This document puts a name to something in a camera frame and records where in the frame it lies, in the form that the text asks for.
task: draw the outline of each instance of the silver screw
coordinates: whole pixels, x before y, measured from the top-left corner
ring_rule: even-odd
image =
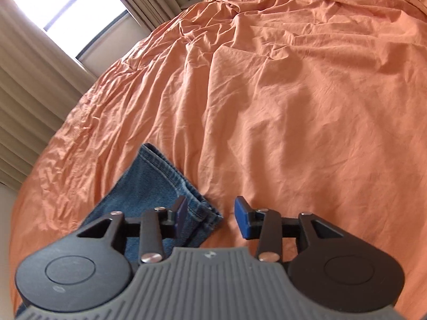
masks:
[[[156,263],[163,260],[163,257],[159,253],[146,253],[141,256],[143,263]]]
[[[265,251],[258,255],[258,260],[262,262],[277,262],[280,260],[280,256],[272,251]]]

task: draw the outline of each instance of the ribbed plastic surface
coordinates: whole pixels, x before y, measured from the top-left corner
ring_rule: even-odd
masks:
[[[175,248],[167,260],[141,266],[116,299],[73,314],[30,307],[19,320],[402,320],[393,308],[339,313],[315,304],[284,269],[259,262],[247,248]]]

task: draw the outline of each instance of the wall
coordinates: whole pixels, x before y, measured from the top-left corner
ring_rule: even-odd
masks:
[[[0,184],[0,320],[13,319],[9,295],[10,215],[16,193]]]
[[[78,60],[99,77],[112,63],[125,55],[138,41],[150,35],[127,13],[97,39]]]

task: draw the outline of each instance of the denim fabric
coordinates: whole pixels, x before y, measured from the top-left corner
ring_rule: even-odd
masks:
[[[83,221],[82,226],[114,210],[125,217],[139,217],[146,209],[171,207],[178,196],[188,200],[188,215],[178,239],[164,239],[167,255],[172,248],[198,247],[222,220],[221,214],[199,194],[196,188],[153,145],[143,144],[132,165],[114,188]],[[129,238],[125,257],[138,260],[138,238]],[[24,310],[23,304],[17,316]]]

